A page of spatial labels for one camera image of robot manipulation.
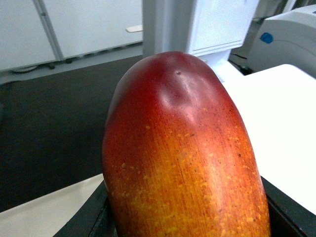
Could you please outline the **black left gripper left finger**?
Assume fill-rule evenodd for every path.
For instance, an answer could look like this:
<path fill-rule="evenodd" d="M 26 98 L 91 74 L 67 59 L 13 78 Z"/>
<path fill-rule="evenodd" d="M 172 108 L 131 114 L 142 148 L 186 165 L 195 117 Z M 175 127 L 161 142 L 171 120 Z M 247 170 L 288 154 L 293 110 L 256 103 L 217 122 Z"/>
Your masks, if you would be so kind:
<path fill-rule="evenodd" d="M 115 237 L 116 228 L 102 182 L 56 237 Z"/>

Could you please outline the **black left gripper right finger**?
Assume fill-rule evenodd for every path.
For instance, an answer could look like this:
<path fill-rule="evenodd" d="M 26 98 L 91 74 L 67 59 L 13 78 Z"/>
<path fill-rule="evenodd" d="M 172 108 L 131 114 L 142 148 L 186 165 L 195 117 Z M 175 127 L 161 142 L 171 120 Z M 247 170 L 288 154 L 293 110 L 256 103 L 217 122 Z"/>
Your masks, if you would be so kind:
<path fill-rule="evenodd" d="M 261 178 L 267 195 L 273 237 L 316 237 L 316 215 Z"/>

